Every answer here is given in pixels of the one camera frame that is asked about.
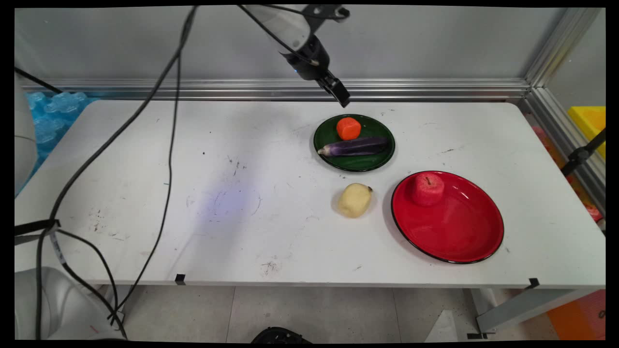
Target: red plate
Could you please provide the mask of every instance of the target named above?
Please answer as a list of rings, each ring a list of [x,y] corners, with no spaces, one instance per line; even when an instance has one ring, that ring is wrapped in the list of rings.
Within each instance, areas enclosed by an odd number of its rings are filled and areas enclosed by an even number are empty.
[[[434,206],[412,201],[413,179],[422,173],[445,182],[443,199]],[[452,173],[407,176],[393,191],[391,212],[411,244],[441,261],[476,263],[494,254],[503,241],[503,218],[496,204],[477,185]]]

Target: table leg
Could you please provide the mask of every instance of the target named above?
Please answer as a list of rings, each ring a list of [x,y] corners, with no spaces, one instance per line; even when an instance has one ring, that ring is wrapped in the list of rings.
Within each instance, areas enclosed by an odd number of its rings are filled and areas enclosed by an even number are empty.
[[[488,299],[483,292],[486,289],[472,289],[476,308],[486,307],[483,303],[477,303],[480,299]],[[527,289],[510,298],[504,303],[487,310],[477,317],[477,324],[481,333],[507,328],[534,316],[546,313],[556,307],[577,300],[595,290],[571,290],[571,289]]]

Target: green plate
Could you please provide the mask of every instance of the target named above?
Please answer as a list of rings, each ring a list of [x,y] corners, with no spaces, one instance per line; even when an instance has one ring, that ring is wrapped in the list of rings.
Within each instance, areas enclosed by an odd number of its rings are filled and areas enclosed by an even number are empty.
[[[361,123],[361,134],[359,134],[359,137],[386,137],[390,140],[391,145],[388,149],[375,155],[340,157],[325,157],[320,155],[320,157],[333,167],[349,172],[366,172],[379,168],[387,163],[396,151],[396,140],[384,124],[371,117],[362,115],[339,115],[323,122],[314,133],[314,148],[316,151],[322,149],[322,147],[327,144],[342,141],[340,136],[337,135],[336,126],[337,122],[345,117],[352,117]]]

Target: plate rim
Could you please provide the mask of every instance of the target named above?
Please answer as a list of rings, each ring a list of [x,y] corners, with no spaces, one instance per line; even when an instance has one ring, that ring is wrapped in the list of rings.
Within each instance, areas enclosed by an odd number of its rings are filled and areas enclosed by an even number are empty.
[[[318,151],[318,148],[317,148],[317,145],[316,145],[316,132],[318,132],[318,129],[319,129],[319,128],[320,128],[320,127],[321,127],[321,126],[322,126],[325,122],[327,122],[327,121],[329,121],[329,120],[331,120],[331,119],[333,119],[333,118],[340,117],[340,116],[361,116],[361,117],[369,118],[369,119],[371,119],[371,120],[374,120],[374,121],[378,122],[378,123],[379,123],[379,124],[381,124],[381,125],[382,125],[385,129],[387,129],[387,132],[389,132],[389,135],[390,135],[390,137],[391,137],[391,140],[393,141],[393,148],[391,149],[391,152],[389,153],[389,156],[387,156],[387,159],[386,159],[383,163],[381,163],[381,164],[379,164],[379,165],[376,165],[376,166],[374,166],[374,167],[367,168],[367,169],[347,169],[347,168],[341,167],[341,166],[339,166],[339,165],[333,164],[333,163],[331,163],[330,161],[326,160],[326,159],[325,159],[325,157],[324,157],[323,155],[319,155],[319,156],[320,156],[320,158],[321,158],[323,161],[325,161],[327,164],[329,164],[329,165],[331,165],[331,166],[333,166],[333,167],[336,167],[336,168],[338,168],[338,169],[344,170],[344,171],[346,171],[346,172],[360,173],[360,172],[369,172],[370,170],[378,169],[378,168],[382,167],[383,165],[387,164],[387,162],[391,160],[391,157],[393,157],[393,155],[396,153],[396,138],[393,136],[393,133],[391,132],[391,130],[390,130],[387,126],[385,126],[385,125],[384,125],[384,123],[382,123],[382,122],[378,121],[376,118],[369,117],[369,116],[365,116],[365,115],[359,115],[359,114],[356,114],[356,113],[343,113],[343,114],[340,114],[340,115],[335,115],[335,116],[333,116],[333,117],[329,117],[328,119],[324,120],[321,124],[319,124],[319,125],[318,125],[318,127],[316,127],[316,130],[314,131],[314,139],[312,140],[312,143],[314,144],[314,150]]]
[[[483,258],[480,259],[476,259],[474,261],[453,261],[453,260],[449,260],[449,259],[444,259],[444,258],[440,258],[438,256],[432,255],[431,253],[423,250],[421,247],[419,247],[418,245],[416,245],[415,243],[412,242],[412,240],[410,240],[408,238],[408,236],[406,234],[404,234],[404,232],[402,231],[402,229],[400,228],[400,225],[397,223],[397,219],[396,219],[396,213],[394,212],[393,209],[393,199],[396,196],[396,190],[398,187],[400,187],[400,185],[404,182],[404,180],[410,178],[413,175],[419,174],[419,173],[427,173],[427,172],[441,172],[441,173],[448,173],[451,175],[455,175],[459,178],[465,179],[466,181],[468,181],[469,183],[472,183],[473,185],[475,185],[478,189],[480,189],[486,196],[488,196],[488,198],[490,198],[490,201],[495,205],[496,207],[496,211],[498,211],[499,213],[499,218],[501,219],[501,228],[503,229],[503,234],[501,236],[501,242],[499,243],[499,245],[496,247],[496,249],[494,249],[490,254],[488,254],[488,256],[484,256]],[[473,181],[470,181],[467,178],[464,178],[458,174],[453,174],[451,172],[446,172],[444,170],[422,170],[420,172],[417,173],[412,173],[410,175],[407,175],[404,179],[400,180],[400,182],[396,185],[396,188],[393,189],[393,193],[391,194],[391,217],[393,218],[394,223],[396,224],[396,227],[398,229],[398,231],[400,231],[400,233],[402,234],[402,236],[404,236],[404,238],[409,241],[410,244],[412,244],[414,247],[416,247],[419,251],[421,251],[422,253],[430,256],[431,258],[443,261],[443,262],[447,262],[447,263],[453,263],[453,264],[472,264],[472,263],[478,263],[481,262],[489,257],[491,257],[492,255],[494,255],[496,253],[497,250],[499,250],[501,248],[501,245],[503,244],[503,239],[505,238],[505,223],[503,222],[503,215],[501,214],[501,211],[499,210],[499,207],[496,206],[496,203],[494,201],[494,199],[492,199],[492,197],[490,197],[490,195],[488,193],[486,193],[486,191],[484,191],[481,187],[479,187],[478,184],[474,183]]]

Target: yellow potato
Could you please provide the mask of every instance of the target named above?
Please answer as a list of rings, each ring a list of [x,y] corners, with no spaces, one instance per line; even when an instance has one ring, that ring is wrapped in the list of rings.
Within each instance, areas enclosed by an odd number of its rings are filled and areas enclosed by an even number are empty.
[[[368,210],[372,199],[372,188],[363,184],[350,184],[344,189],[337,207],[342,215],[347,217],[360,217]]]

